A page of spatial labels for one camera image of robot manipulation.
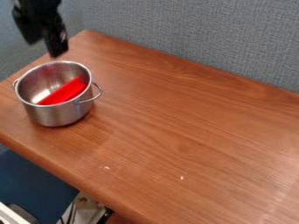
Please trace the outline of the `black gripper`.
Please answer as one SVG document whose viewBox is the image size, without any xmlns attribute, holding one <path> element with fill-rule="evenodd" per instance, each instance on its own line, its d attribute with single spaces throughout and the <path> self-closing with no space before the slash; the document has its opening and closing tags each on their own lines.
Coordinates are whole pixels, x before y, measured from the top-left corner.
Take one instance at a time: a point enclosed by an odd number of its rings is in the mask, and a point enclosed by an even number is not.
<svg viewBox="0 0 299 224">
<path fill-rule="evenodd" d="M 25 42 L 32 45 L 44 38 L 48 53 L 57 58 L 68 50 L 68 33 L 57 13 L 61 0 L 11 0 L 13 21 Z"/>
</svg>

